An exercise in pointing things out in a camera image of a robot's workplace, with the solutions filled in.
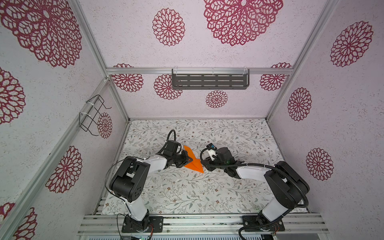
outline orange object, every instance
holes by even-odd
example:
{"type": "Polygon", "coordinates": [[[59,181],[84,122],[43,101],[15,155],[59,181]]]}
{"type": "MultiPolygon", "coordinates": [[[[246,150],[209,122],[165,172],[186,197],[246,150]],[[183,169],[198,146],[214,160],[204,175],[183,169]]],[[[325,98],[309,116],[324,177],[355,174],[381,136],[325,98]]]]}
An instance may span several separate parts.
{"type": "Polygon", "coordinates": [[[187,151],[188,156],[193,159],[193,161],[185,165],[185,167],[197,172],[204,173],[203,165],[201,165],[200,159],[197,159],[195,157],[195,154],[193,154],[192,149],[187,146],[184,146],[184,149],[187,151]]]}

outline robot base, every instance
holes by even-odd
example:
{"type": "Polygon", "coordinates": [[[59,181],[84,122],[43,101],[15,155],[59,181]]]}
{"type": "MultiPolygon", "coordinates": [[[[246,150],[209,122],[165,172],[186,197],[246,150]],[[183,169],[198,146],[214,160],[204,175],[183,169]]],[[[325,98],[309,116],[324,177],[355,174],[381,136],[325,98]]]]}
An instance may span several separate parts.
{"type": "MultiPolygon", "coordinates": [[[[261,223],[259,222],[259,219],[258,219],[258,216],[257,215],[254,215],[254,216],[243,216],[242,217],[243,219],[243,225],[245,227],[252,227],[252,226],[258,226],[260,225],[261,223]]],[[[267,226],[267,227],[263,227],[262,229],[260,228],[249,228],[249,229],[245,229],[244,231],[246,232],[257,232],[257,231],[273,231],[273,232],[282,232],[282,231],[285,231],[285,227],[284,227],[284,224],[283,222],[280,220],[278,221],[277,223],[274,223],[270,226],[267,226]]]]}
{"type": "Polygon", "coordinates": [[[146,232],[150,233],[152,231],[152,227],[150,224],[153,225],[153,232],[162,232],[163,231],[163,219],[164,217],[149,217],[149,223],[148,228],[146,231],[142,231],[141,228],[137,226],[137,224],[134,223],[135,220],[133,220],[130,217],[124,218],[124,223],[122,225],[121,232],[123,233],[138,233],[138,232],[146,232]]]}

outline robotic arm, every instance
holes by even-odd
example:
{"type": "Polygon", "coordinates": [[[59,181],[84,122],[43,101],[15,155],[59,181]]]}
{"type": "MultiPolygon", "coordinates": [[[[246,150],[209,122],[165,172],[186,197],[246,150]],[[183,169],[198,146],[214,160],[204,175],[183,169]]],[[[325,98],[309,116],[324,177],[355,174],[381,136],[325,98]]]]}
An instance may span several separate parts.
{"type": "MultiPolygon", "coordinates": [[[[184,146],[172,140],[168,140],[160,152],[148,159],[136,157],[124,159],[113,176],[109,188],[127,204],[130,214],[126,216],[124,223],[129,224],[129,230],[148,231],[149,211],[144,206],[140,196],[147,175],[157,170],[166,169],[173,164],[180,168],[192,160],[187,151],[184,150],[184,146]],[[129,177],[127,173],[135,174],[133,177],[129,177]]],[[[241,228],[240,231],[250,229],[253,229],[252,231],[255,229],[268,231],[272,224],[279,222],[295,207],[308,205],[305,196],[310,190],[308,184],[286,162],[280,161],[275,166],[255,163],[244,164],[243,161],[236,161],[227,147],[217,149],[213,144],[207,145],[207,148],[201,151],[200,160],[208,171],[220,168],[230,177],[255,179],[269,184],[275,198],[259,212],[257,217],[247,220],[253,224],[241,228]],[[209,154],[205,160],[202,159],[204,151],[208,151],[209,154]]]]}

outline white floral tablecloth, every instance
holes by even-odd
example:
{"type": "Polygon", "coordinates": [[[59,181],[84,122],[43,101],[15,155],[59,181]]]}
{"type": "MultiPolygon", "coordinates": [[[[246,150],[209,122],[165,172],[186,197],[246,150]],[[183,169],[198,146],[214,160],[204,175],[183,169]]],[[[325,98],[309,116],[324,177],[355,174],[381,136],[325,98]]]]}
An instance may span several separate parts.
{"type": "MultiPolygon", "coordinates": [[[[197,158],[213,143],[217,148],[228,147],[236,160],[263,164],[283,160],[268,125],[260,119],[132,121],[120,159],[155,154],[172,129],[176,140],[190,147],[197,158]]],[[[204,168],[202,174],[185,167],[150,174],[141,196],[151,214],[257,213],[273,198],[267,183],[231,178],[220,169],[204,168]]],[[[102,214],[118,213],[128,210],[108,194],[102,214]]]]}

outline large red floral pattern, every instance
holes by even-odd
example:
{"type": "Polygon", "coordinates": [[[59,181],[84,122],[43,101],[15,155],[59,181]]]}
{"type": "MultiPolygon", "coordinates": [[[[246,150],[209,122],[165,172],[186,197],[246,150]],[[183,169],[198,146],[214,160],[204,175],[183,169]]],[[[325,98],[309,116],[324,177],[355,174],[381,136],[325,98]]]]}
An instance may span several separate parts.
{"type": "Polygon", "coordinates": [[[331,49],[331,61],[338,67],[348,66],[363,56],[372,41],[372,26],[360,21],[344,29],[331,49]]]}
{"type": "Polygon", "coordinates": [[[169,74],[163,74],[158,76],[154,82],[153,87],[155,92],[164,99],[175,99],[178,98],[183,90],[175,90],[172,87],[172,76],[169,74]]]}
{"type": "Polygon", "coordinates": [[[67,1],[0,0],[0,16],[37,59],[66,68],[80,57],[80,29],[67,1]]]}
{"type": "Polygon", "coordinates": [[[173,9],[163,8],[158,11],[152,24],[156,38],[166,46],[174,46],[184,37],[183,18],[173,9]]]}
{"type": "Polygon", "coordinates": [[[18,118],[24,106],[23,87],[9,72],[0,68],[0,124],[18,118]]]}
{"type": "Polygon", "coordinates": [[[288,101],[289,116],[295,121],[303,120],[310,112],[312,100],[309,91],[305,88],[296,89],[288,101]]]}
{"type": "Polygon", "coordinates": [[[21,225],[17,228],[12,240],[31,240],[35,235],[35,230],[37,227],[36,217],[37,214],[35,213],[35,208],[31,207],[28,215],[25,216],[21,225]]]}
{"type": "Polygon", "coordinates": [[[45,186],[50,192],[64,193],[68,191],[79,179],[83,167],[82,162],[79,150],[70,146],[45,186]]]}
{"type": "Polygon", "coordinates": [[[97,129],[102,138],[108,138],[112,133],[112,120],[108,113],[102,113],[97,121],[97,129]]]}
{"type": "Polygon", "coordinates": [[[214,90],[205,98],[205,102],[211,108],[220,108],[227,103],[228,96],[224,91],[214,90]]]}
{"type": "Polygon", "coordinates": [[[7,202],[6,204],[0,206],[0,225],[8,215],[8,213],[11,211],[15,204],[11,202],[7,202]]]}
{"type": "MultiPolygon", "coordinates": [[[[115,68],[133,68],[129,64],[119,63],[115,68]]],[[[127,92],[136,92],[143,87],[143,78],[141,74],[114,74],[111,75],[116,86],[127,92]]]]}
{"type": "Polygon", "coordinates": [[[208,29],[221,42],[244,45],[265,33],[283,0],[204,0],[208,29]]]}
{"type": "Polygon", "coordinates": [[[333,174],[333,161],[324,149],[314,148],[307,155],[307,168],[318,180],[327,180],[333,174]]]}
{"type": "MultiPolygon", "coordinates": [[[[278,63],[272,66],[273,68],[290,68],[289,63],[278,63]]],[[[263,74],[260,79],[260,86],[268,91],[279,89],[283,84],[287,75],[285,74],[263,74]]]]}

